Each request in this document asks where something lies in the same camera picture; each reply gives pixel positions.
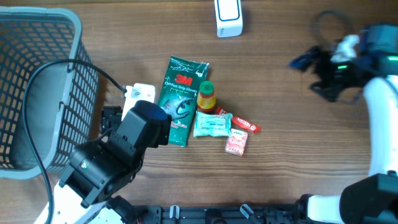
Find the red sachet pack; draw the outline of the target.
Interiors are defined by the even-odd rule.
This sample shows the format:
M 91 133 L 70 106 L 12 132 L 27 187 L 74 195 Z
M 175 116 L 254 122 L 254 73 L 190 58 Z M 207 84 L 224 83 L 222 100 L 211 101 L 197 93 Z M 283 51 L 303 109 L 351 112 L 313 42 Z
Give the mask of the red sachet pack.
M 215 114 L 227 114 L 227 113 L 229 113 L 229 111 L 226 111 L 225 109 L 223 109 L 221 107 L 217 107 L 217 109 L 215 111 Z M 260 126 L 254 124 L 252 122 L 249 122 L 248 120 L 243 119 L 243 118 L 241 118 L 239 116 L 236 116 L 234 114 L 232 115 L 231 122 L 233 124 L 239 126 L 240 128 L 242 128 L 242 129 L 244 129 L 246 131 L 249 131 L 251 133 L 254 133 L 254 134 L 255 133 L 259 133 L 261 131 L 261 129 L 262 129 Z

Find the mint green wipes packet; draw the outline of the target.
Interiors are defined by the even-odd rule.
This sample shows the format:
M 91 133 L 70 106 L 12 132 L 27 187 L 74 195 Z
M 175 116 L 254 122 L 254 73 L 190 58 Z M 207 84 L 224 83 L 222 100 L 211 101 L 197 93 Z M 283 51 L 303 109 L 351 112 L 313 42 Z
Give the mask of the mint green wipes packet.
M 193 136 L 213 136 L 213 137 L 230 137 L 231 132 L 231 120 L 233 115 L 231 113 L 226 114 L 206 114 L 197 111 Z

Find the sriracha bottle green cap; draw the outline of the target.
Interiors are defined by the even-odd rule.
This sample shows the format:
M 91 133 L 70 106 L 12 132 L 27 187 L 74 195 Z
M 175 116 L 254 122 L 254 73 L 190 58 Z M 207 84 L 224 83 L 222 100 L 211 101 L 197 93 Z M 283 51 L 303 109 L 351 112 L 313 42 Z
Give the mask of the sriracha bottle green cap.
M 203 113 L 212 113 L 216 109 L 216 96 L 214 84 L 211 81 L 203 81 L 200 84 L 197 97 L 197 110 Z

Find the red white tissue packet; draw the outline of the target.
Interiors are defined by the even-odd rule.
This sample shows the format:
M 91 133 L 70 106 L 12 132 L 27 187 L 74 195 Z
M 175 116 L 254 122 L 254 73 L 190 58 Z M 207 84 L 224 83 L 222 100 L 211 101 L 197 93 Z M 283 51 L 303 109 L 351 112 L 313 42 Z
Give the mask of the red white tissue packet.
M 248 140 L 247 132 L 231 128 L 231 134 L 227 139 L 225 151 L 236 156 L 243 156 Z

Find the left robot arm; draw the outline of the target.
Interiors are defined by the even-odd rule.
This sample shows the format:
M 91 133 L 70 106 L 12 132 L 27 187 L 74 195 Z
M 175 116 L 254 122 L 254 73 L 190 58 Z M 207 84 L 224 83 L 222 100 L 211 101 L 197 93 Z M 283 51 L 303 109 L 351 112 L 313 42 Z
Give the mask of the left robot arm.
M 134 207 L 113 194 L 131 183 L 143 165 L 148 147 L 169 141 L 171 115 L 139 100 L 117 128 L 101 138 L 75 146 L 70 161 L 36 223 L 134 223 Z

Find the green 3M gloves packet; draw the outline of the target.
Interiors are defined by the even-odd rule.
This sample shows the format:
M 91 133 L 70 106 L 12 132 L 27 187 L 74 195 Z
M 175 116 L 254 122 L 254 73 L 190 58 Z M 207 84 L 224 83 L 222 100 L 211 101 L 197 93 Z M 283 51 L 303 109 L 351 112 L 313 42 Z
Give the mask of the green 3M gloves packet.
M 157 104 L 172 117 L 169 143 L 187 145 L 197 110 L 200 85 L 206 80 L 209 64 L 172 56 Z

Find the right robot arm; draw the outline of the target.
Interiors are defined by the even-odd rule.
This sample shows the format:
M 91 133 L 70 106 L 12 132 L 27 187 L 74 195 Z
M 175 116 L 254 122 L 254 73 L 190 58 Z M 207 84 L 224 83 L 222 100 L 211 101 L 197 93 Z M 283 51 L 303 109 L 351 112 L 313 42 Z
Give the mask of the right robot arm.
M 359 59 L 333 62 L 314 46 L 293 59 L 293 69 L 314 66 L 320 96 L 335 101 L 348 87 L 361 87 L 368 107 L 371 160 L 368 177 L 340 195 L 307 195 L 298 206 L 302 219 L 317 223 L 397 223 L 397 60 L 373 52 Z

